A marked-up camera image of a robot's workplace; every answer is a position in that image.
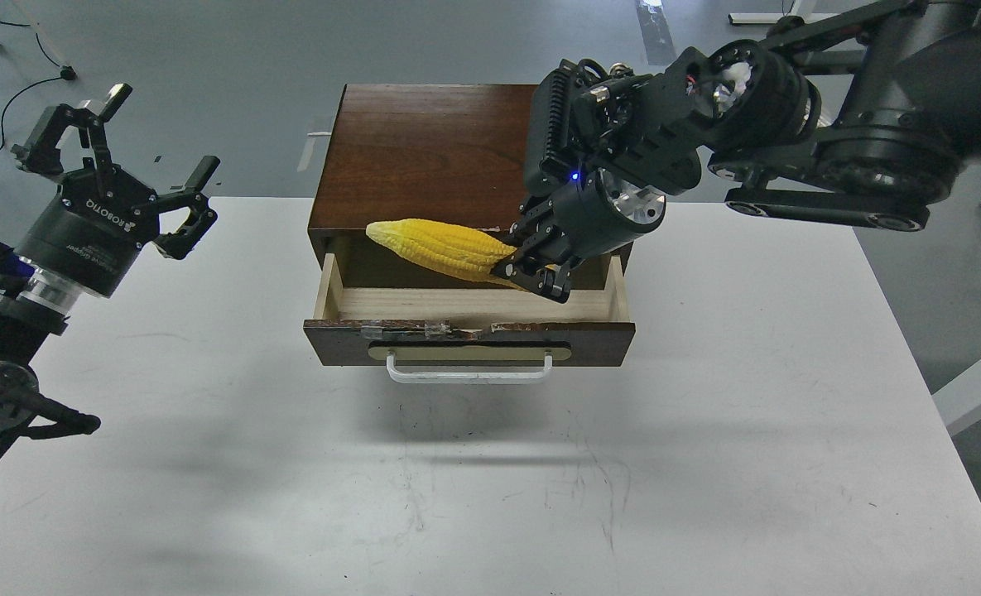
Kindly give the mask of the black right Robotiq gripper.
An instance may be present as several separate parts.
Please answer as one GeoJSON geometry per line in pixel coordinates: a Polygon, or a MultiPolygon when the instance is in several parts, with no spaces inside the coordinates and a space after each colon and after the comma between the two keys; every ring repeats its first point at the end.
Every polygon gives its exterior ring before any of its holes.
{"type": "Polygon", "coordinates": [[[522,291],[569,300],[582,260],[612,252],[663,222],[666,193],[606,170],[577,172],[546,196],[529,197],[505,243],[512,252],[490,269],[522,291]]]}

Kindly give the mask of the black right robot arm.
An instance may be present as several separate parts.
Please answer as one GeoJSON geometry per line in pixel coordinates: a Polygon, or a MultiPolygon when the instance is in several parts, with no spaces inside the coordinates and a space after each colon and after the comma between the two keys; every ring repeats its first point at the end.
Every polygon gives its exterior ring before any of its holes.
{"type": "Polygon", "coordinates": [[[981,1],[785,17],[654,74],[563,60],[529,120],[528,199],[490,274],[555,302],[582,262],[661,225],[699,147],[740,214],[913,233],[981,163],[981,1]]]}

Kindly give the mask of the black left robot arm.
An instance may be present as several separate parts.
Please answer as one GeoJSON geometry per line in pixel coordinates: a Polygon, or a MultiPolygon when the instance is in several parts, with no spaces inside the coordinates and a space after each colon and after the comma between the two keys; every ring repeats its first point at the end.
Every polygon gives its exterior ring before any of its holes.
{"type": "Polygon", "coordinates": [[[131,93],[115,84],[98,112],[48,107],[12,148],[18,167],[54,182],[55,195],[17,248],[0,242],[0,460],[23,437],[99,429],[97,416],[43,395],[32,359],[48,336],[64,333],[81,295],[111,296],[146,245],[182,260],[217,219],[204,194],[217,157],[204,157],[167,194],[114,162],[105,125],[131,93]]]}

